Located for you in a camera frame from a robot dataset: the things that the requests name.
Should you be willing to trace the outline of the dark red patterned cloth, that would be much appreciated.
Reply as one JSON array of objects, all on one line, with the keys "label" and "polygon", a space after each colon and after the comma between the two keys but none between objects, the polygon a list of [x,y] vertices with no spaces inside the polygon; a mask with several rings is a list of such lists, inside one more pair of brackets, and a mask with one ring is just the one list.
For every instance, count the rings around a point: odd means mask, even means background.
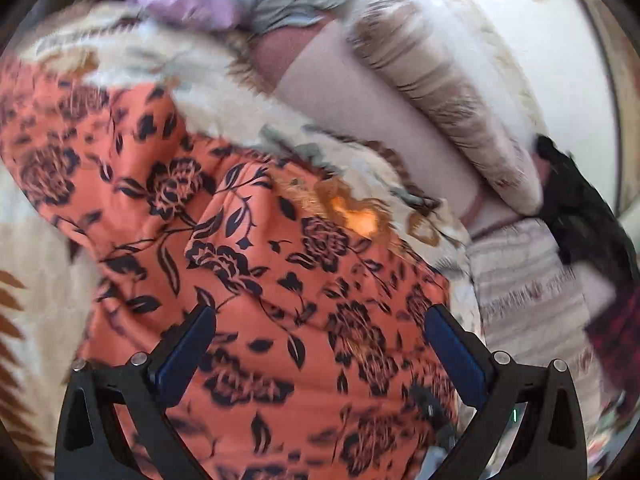
[{"label": "dark red patterned cloth", "polygon": [[585,332],[606,378],[633,408],[639,401],[639,286],[622,288]]}]

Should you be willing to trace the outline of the grey striped pillow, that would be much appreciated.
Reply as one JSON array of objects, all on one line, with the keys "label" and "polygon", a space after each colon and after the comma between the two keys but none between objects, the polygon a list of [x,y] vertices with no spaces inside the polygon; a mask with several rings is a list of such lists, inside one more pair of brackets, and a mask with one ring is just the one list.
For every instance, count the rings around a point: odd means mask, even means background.
[{"label": "grey striped pillow", "polygon": [[610,400],[585,327],[615,298],[590,263],[562,263],[548,226],[523,220],[468,249],[487,347],[516,362],[570,368],[582,416],[596,418]]}]

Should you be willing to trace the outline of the cream leaf-print fleece blanket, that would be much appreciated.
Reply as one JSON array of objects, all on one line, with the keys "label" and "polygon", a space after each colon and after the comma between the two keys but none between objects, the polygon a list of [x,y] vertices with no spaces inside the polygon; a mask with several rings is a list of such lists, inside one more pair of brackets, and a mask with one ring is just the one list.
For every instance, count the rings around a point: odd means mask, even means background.
[{"label": "cream leaf-print fleece blanket", "polygon": [[[78,4],[27,36],[6,61],[100,88],[163,87],[189,132],[303,168],[316,213],[381,243],[407,245],[449,282],[444,304],[468,330],[480,322],[469,234],[444,202],[414,194],[370,146],[317,127],[230,70],[236,40],[179,32],[121,3]],[[103,273],[84,246],[38,214],[1,157],[1,419],[42,474],[73,359]]]}]

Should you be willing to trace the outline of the purple small garment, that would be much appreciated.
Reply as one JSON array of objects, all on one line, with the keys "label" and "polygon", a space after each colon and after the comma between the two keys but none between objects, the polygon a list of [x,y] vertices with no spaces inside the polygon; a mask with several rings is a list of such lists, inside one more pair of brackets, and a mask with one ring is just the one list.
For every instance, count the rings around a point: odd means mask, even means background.
[{"label": "purple small garment", "polygon": [[235,28],[241,10],[235,0],[131,0],[162,22],[201,32]]}]

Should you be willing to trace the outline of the orange black floral garment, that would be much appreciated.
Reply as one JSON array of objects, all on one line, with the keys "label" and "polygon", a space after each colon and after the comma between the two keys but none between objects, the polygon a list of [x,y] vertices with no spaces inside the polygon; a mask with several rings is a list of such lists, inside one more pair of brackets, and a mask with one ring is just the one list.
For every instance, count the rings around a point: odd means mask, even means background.
[{"label": "orange black floral garment", "polygon": [[454,388],[425,343],[448,280],[316,213],[299,166],[189,132],[163,87],[1,66],[1,157],[102,273],[81,354],[117,365],[192,309],[216,335],[171,422],[216,479],[405,479]]}]

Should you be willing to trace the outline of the pink bed sheet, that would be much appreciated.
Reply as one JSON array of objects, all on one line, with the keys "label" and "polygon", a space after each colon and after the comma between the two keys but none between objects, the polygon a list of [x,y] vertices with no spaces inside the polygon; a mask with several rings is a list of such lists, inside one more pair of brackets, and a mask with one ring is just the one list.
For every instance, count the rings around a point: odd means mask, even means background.
[{"label": "pink bed sheet", "polygon": [[268,32],[250,54],[280,101],[379,152],[407,190],[446,200],[472,237],[518,221],[446,136],[358,61],[340,21]]}]

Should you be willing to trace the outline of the striped beige bolster pillow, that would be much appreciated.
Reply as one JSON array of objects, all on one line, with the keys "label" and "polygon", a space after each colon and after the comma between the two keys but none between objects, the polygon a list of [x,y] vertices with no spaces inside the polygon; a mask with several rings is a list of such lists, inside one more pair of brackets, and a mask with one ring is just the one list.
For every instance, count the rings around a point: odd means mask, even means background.
[{"label": "striped beige bolster pillow", "polygon": [[472,162],[518,214],[542,205],[529,151],[494,112],[454,52],[413,0],[370,0],[352,22],[356,55]]}]

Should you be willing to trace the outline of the black cloth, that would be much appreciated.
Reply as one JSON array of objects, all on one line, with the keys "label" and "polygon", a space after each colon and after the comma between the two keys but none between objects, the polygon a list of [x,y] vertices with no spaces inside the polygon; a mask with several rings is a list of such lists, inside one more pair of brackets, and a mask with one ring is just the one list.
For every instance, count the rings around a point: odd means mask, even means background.
[{"label": "black cloth", "polygon": [[610,206],[548,136],[537,136],[536,152],[549,167],[538,217],[553,235],[562,263],[587,261],[615,285],[637,283],[634,244]]}]

